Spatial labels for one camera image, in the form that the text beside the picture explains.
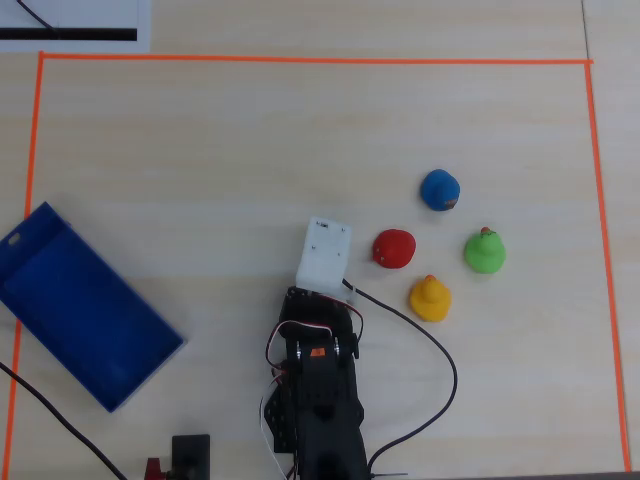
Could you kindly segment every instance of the cable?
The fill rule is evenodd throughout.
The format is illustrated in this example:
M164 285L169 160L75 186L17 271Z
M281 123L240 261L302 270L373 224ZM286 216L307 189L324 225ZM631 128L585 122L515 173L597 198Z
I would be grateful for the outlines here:
M64 418L58 410L56 410L56 407L54 407L51 404L51 402L47 400L40 392L38 392L29 383L27 383L26 380L23 380L22 377L20 377L17 373L14 373L9 367L7 367L2 362L0 362L0 370L3 370L4 373L9 375L16 382L22 385L31 395L33 395L38 400L40 400L40 403L42 403L46 407L46 409L49 410L54 417L56 417L56 419L64 426L64 428L69 430L73 434L73 436L75 436L78 440L84 443L87 446L87 448L91 450L96 455L96 457L98 457L102 461L102 463L104 463L107 466L109 470L111 470L111 472L116 476L116 478L118 478L119 480L127 480L127 477L125 477L124 474L120 470L118 470L118 468L113 463L111 463L111 460L109 460L105 456L105 454L98 449L98 447L96 447L93 443L91 443L91 441L87 437L82 435L73 425L71 425L67 421L67 419Z
M337 298L330 297L329 295L319 294L318 296L332 300L342 305L343 307L346 307L348 310L351 310L353 313L355 313L360 317L360 333L358 334L358 343L360 343L360 339L362 338L362 331L364 330L364 317L362 316L362 314L358 310L356 310L355 307L353 307L352 305L349 305L347 302L343 302L342 300L338 300Z
M279 324L277 324L274 329L271 332L271 335L269 335L269 340L267 340L267 349L264 352L264 355L267 359L267 362L269 363L269 365L271 365L273 368L278 369L278 370L282 370L280 368L279 365L276 365L275 363L273 363L270 359L269 359L269 352L271 351L271 344L273 343L273 339L276 336L276 333L278 333L278 330L280 330L280 327L282 327L283 325L287 324L287 323L295 323L296 325L301 325L303 327L308 327L308 328L317 328L317 329L321 329L321 330L326 330L329 332L329 335L333 336L333 330L331 330L329 327L327 327L326 325L318 325L316 323L305 323L305 322L298 322L297 320L285 320L284 322L280 322Z
M399 312L398 310L396 310L395 308L390 307L389 305L386 305L384 303L382 303L380 300L372 297L371 295L363 292L362 290L359 290L357 288L355 288L353 285L351 285L346 279L342 280L342 284L347 287L349 290L352 290L354 292L356 292L358 295L366 298L367 300L369 300L370 302L375 303L377 306L379 306L380 308L383 308L395 315L397 315L398 317L400 317L401 319L403 319L405 322L407 322L409 325L411 325L412 327L416 328L418 331L420 331L420 333L422 333L423 335L425 335L429 340L431 340L436 347L438 347L440 349L440 351L442 353L444 353L444 356L447 357L447 360L449 360L449 364L451 365L451 370L453 372L453 388L451 389L451 395L449 395L449 399L447 400L447 403L445 403L444 407L442 407L440 409L440 411L438 413L436 413L433 417L431 417L429 420L427 420L425 423L423 423L422 425L420 425L418 428L416 428L415 430L407 433L406 435L403 435L402 437L396 438L395 440L393 440L392 442L387 443L386 445L380 447L371 457L371 459L369 460L369 464L367 465L368 469L369 469L369 476L371 478L376 477L375 474L371 473L371 468L373 467L373 463L378 459L378 457L380 455L382 455L384 452L386 452L387 450L389 450L390 448L395 447L396 445L409 440L411 437L417 435L418 433L420 433L422 430L424 430L425 428L427 428L429 425L431 425L433 422L435 422L436 420L438 420L442 415L444 415L444 412L446 412L449 407L451 406L451 403L453 403L453 399L456 396L456 391L458 390L458 370L456 368L456 364L453 361L453 358L451 358L451 355L449 355L449 352L447 352L447 349L444 348L442 346L442 344L440 342L438 342L438 340L436 340L433 335L431 335L429 332L427 332L424 328L422 328L420 325L418 325L416 322L414 322L413 320L411 320L409 317L407 317L404 313Z
M260 398L260 406L258 407L258 415L260 416L260 430L262 431L262 438L264 438L264 443L267 444L267 449L269 450L269 453L273 457L273 461L276 462L276 465L278 466L278 470L280 470L280 473L282 474L282 478L284 480L288 480L289 477L284 473L284 470L282 470L282 467L280 466L280 462L278 462L278 459L276 458L276 454L274 453L273 449L271 448L271 445L269 444L269 439L267 439L267 434L264 432L264 425L263 425L263 421L262 421L263 417L264 417L264 411L262 409L262 404L264 402L264 397L266 396L267 393L269 393L269 389L271 388L271 385L276 383L276 381L281 376L282 376L282 374L278 375L276 378L271 380L271 383L267 386L267 390L262 394L262 397Z
M24 8L29 15L31 15L33 18L35 18L40 25L45 27L47 30L51 30L52 32L58 33L57 29L55 29L54 27L49 25L47 22L45 22L42 18L40 18L38 16L38 14L36 12L34 12L33 10L31 10L27 5L25 5L25 3L22 0L16 0L16 2L18 2L18 5L20 5L22 8Z

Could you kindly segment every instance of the blue plastic box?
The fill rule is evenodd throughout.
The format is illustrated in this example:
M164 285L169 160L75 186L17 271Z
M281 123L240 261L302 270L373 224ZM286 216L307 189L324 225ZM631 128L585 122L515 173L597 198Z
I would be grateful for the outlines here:
M0 241L0 300L109 412L183 343L47 203Z

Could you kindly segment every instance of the red object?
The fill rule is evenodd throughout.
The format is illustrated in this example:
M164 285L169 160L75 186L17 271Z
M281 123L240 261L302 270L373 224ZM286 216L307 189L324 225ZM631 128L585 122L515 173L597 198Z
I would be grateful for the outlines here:
M373 242L373 259L385 268L402 268L416 251L416 239L404 230L385 230Z
M144 480L165 480L167 476L160 470L159 458L147 459L147 470L144 472Z

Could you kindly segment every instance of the toy duck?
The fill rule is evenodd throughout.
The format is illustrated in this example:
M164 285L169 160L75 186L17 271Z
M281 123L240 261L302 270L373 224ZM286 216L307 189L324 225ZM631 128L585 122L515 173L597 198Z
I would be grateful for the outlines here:
M373 242L373 259L385 268L402 268L416 251L416 239L404 230L385 230Z
M478 273L496 273L507 258L507 250L500 235L489 227L484 227L465 245L464 258Z
M425 322L441 322L451 308L451 292L433 275L427 275L411 289L409 304Z
M433 170L422 182L420 196L430 209L444 212L458 203L460 184L449 172Z

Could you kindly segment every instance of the orange tape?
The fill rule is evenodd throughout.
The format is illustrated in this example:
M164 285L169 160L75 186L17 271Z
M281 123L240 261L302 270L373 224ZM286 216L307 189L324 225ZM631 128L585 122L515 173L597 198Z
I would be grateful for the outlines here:
M58 60L155 60L187 62L324 63L342 65L586 65L590 59L492 59L492 58L322 58L261 57L244 55L126 55L87 53L45 53Z
M607 290L609 295L609 311L611 320L611 334L614 351L616 374L616 390L618 397L618 416L620 422L620 440L625 471L631 471L631 455L627 432L626 407L624 398L624 380L622 375L622 360L620 354L620 337L618 333L618 319L616 313L615 291L611 267L611 253L609 248L609 234L607 230L607 215L602 186L602 170L600 166L600 149L596 125L595 106L593 101L593 85L591 81L591 59L400 59L400 58L313 58L313 57L260 57L237 55L111 55L111 54L72 54L72 53L43 53L38 54L38 70L33 102L33 117L31 120L31 143L29 147L29 166L27 169L27 186L25 193L24 216L31 213L33 196L33 177L35 169L36 144L38 137L38 119L40 114L40 98L42 94L42 75L45 59L58 60L154 60L154 61L196 61L196 62L255 62L255 63L307 63L307 64L343 64L343 65L583 65L587 87L587 101L589 106L589 121L591 127L591 142L593 161L598 190L598 207L600 210L600 226L602 230L602 244L607 276ZM16 330L13 344L12 369L18 371L20 361L20 339L22 324L16 320ZM4 463L2 480L9 480L9 466L11 461L11 445L13 440L13 425L16 403L16 382L11 380L9 390L9 410L7 414L7 431L5 436Z
M27 188L24 199L24 218L31 213L31 199L33 195L33 172L36 163L36 143L38 139L38 118L40 117L40 97L42 94L42 72L44 70L44 53L38 53L38 70L36 73L36 90L33 99L33 115L31 117L31 142L29 144L29 166L27 167ZM11 370L18 373L20 363L20 339L22 338L22 323L16 319L16 331L13 337L13 360ZM9 387L9 410L7 413L7 431L4 440L4 458L2 462L2 480L9 480L9 466L11 463L11 445L13 442L13 422L16 408L16 381L11 379Z
M618 396L618 420L620 422L620 442L624 469L631 471L631 454L629 451L629 434L627 432L627 413L624 398L624 377L622 375L622 356L620 355L620 334L618 333L618 314L616 312L616 296L613 288L613 269L611 267L611 250L609 248L609 231L607 229L607 210L604 203L602 187L602 168L600 166L600 146L598 144L598 127L596 124L596 108L593 102L593 83L591 67L585 63L584 76L587 85L587 103L589 105L589 123L591 125L591 147L593 164L598 189L598 207L600 209L600 229L602 230L602 247L604 250L604 268L607 274L607 290L609 293L609 314L611 317L611 339L613 341L613 362L616 371L616 391Z

